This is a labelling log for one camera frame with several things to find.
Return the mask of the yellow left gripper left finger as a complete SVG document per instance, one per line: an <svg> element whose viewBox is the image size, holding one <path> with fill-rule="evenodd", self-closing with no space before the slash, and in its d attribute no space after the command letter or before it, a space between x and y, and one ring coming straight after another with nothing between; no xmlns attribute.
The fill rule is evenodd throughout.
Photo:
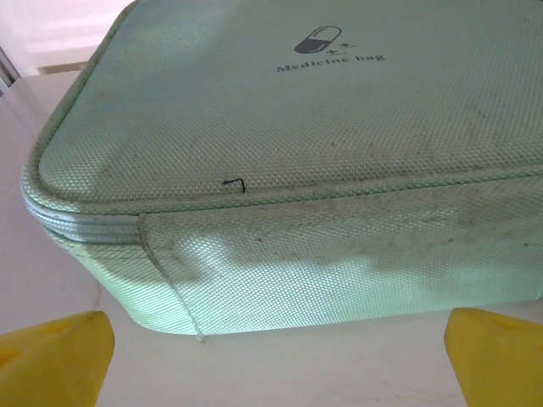
<svg viewBox="0 0 543 407"><path fill-rule="evenodd" d="M103 311L1 336L2 406L94 406L115 349Z"/></svg>

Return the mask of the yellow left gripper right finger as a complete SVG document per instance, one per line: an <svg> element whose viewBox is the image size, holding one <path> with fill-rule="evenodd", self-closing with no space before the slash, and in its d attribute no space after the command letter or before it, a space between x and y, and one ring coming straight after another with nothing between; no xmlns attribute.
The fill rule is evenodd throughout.
<svg viewBox="0 0 543 407"><path fill-rule="evenodd" d="M445 349L468 406L542 406L541 324L454 309Z"/></svg>

